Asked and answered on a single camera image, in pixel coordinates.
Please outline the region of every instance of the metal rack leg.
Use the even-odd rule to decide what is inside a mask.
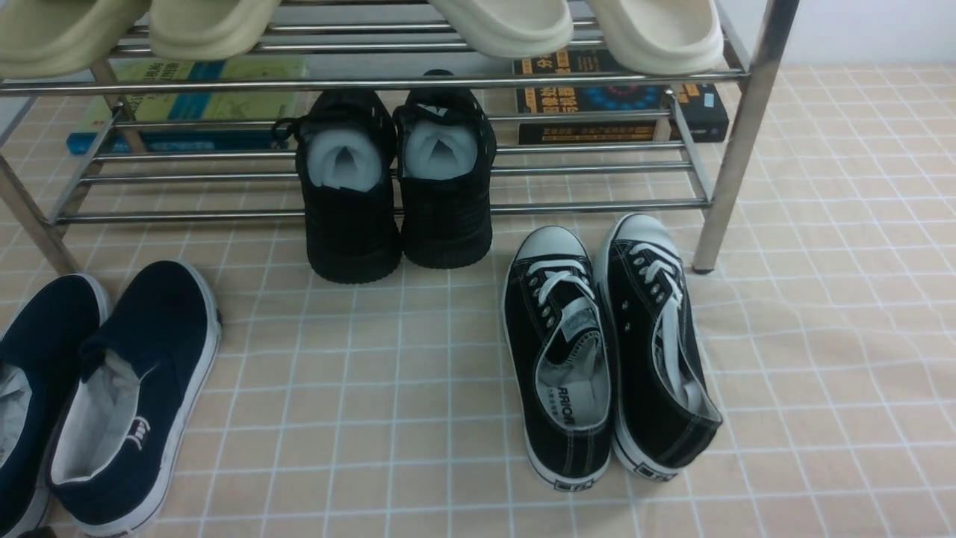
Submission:
[[[93,73],[93,78],[101,84],[115,84],[117,83],[117,75],[113,71],[113,67],[110,65],[109,60],[101,59],[96,61],[93,65],[90,66],[90,72]],[[122,110],[123,118],[129,122],[134,122],[136,120],[136,115],[133,113],[133,108],[129,105],[129,101],[126,100],[125,96],[122,95],[105,95],[103,96],[106,99],[106,104],[110,107],[110,110],[115,110],[119,107]],[[129,145],[129,150],[131,153],[145,153],[146,144],[142,142],[142,136],[140,132],[135,129],[123,129],[120,133],[123,137],[123,140]]]
[[[799,4],[799,0],[769,0],[767,4],[757,49],[750,63],[750,76],[741,82],[740,106],[714,185],[713,205],[705,213],[704,229],[694,254],[695,273],[709,273],[717,263]]]
[[[3,156],[0,156],[0,198],[57,273],[67,275],[79,270],[73,255],[63,244],[59,231],[36,206],[33,197]]]

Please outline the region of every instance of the sneaker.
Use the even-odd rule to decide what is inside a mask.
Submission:
[[[395,271],[402,260],[389,169],[395,160],[395,125],[379,96],[371,90],[323,92],[307,116],[280,120],[273,133],[298,141],[295,170],[315,272],[325,280],[354,284]]]
[[[79,379],[80,344],[109,315],[109,296],[86,275],[46,285],[0,340],[0,536],[43,523],[48,446]]]
[[[79,387],[49,475],[82,532],[132,534],[159,512],[220,326],[203,277],[158,261],[83,343]]]
[[[611,371],[577,237],[532,233],[511,263],[502,300],[534,473],[558,491],[590,488],[611,459]]]
[[[660,222],[632,214],[608,235],[595,276],[618,363],[615,453],[638,475],[669,481],[723,422],[707,395],[684,265]]]
[[[412,90],[394,117],[405,255],[432,269],[484,258],[491,248],[489,184],[498,149],[478,100],[463,88]]]

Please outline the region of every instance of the low-top canvas sneaker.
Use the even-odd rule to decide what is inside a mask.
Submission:
[[[502,300],[532,469],[558,491],[590,488],[611,457],[612,372],[577,237],[532,233],[511,263]]]
[[[49,477],[81,531],[122,536],[159,512],[220,325],[199,272],[158,261],[136,275],[83,343],[79,387]]]
[[[638,475],[669,481],[723,422],[707,395],[684,265],[660,222],[632,214],[608,235],[595,277],[618,362],[615,453]]]
[[[79,346],[109,315],[106,291],[86,275],[37,293],[0,340],[0,536],[43,523],[48,446],[79,379]]]

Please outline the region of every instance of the black shoe sole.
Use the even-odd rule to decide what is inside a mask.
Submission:
[[[306,232],[306,252],[317,275],[338,284],[365,284],[384,279],[399,268],[402,262],[402,244],[398,230],[395,240],[385,248],[365,256],[346,256],[329,252]]]
[[[427,269],[458,269],[477,263],[491,250],[491,216],[481,230],[451,241],[417,240],[408,234],[402,237],[405,256]]]

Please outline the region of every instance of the black canvas sneaker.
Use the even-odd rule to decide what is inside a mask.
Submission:
[[[595,266],[605,332],[617,358],[614,450],[666,482],[703,452],[723,419],[707,395],[684,267],[653,217],[624,217]]]
[[[577,237],[532,233],[511,263],[502,300],[532,469],[558,491],[590,488],[611,458],[612,372]]]

